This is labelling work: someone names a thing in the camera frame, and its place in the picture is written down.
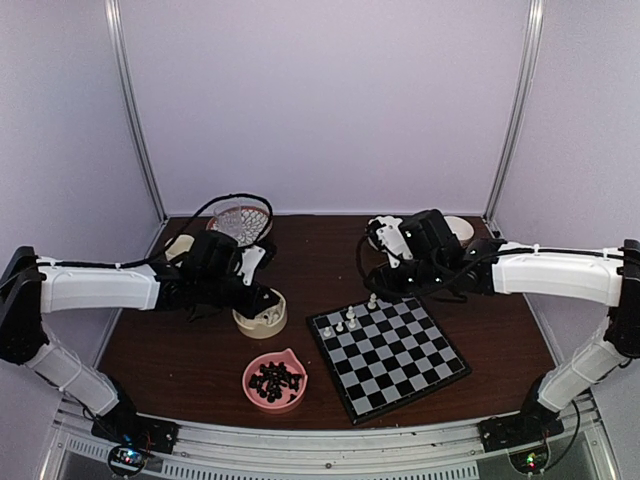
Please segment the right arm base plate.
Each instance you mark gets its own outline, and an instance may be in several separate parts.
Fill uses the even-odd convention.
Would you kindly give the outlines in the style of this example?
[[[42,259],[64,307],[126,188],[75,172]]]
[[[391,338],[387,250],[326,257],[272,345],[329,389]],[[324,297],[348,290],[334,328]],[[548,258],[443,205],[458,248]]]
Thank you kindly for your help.
[[[515,414],[491,417],[479,422],[477,427],[485,452],[541,442],[548,436],[564,432],[559,414],[544,407],[535,407],[531,411],[522,409]]]

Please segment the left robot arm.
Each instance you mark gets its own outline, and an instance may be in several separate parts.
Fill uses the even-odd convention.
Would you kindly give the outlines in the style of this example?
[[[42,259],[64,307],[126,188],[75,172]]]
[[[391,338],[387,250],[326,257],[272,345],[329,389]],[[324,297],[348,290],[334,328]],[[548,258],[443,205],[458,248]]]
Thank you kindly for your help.
[[[174,311],[230,309],[245,320],[281,322],[285,300],[259,284],[257,270],[275,253],[268,241],[242,246],[214,230],[180,235],[141,264],[59,261],[20,247],[1,277],[1,358],[24,365],[68,393],[123,444],[144,433],[128,395],[45,331],[45,314],[86,309]]]

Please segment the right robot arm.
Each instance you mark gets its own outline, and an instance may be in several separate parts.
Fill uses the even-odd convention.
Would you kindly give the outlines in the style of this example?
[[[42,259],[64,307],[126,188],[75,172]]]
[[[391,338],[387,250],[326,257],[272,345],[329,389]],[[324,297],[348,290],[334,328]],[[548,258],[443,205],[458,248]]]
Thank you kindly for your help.
[[[363,282],[385,299],[447,290],[456,296],[522,294],[599,305],[605,313],[574,353],[531,387],[512,430],[535,440],[579,394],[639,356],[639,243],[569,249],[503,238],[462,244],[437,209],[405,217],[376,216],[365,240],[385,262]]]

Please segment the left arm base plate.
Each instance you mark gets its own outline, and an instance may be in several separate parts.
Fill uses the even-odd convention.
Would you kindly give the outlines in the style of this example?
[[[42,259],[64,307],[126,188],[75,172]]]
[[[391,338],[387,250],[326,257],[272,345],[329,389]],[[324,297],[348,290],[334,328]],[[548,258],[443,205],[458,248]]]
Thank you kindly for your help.
[[[104,416],[95,416],[91,433],[93,436],[137,450],[171,454],[178,430],[178,424],[172,421],[114,409]]]

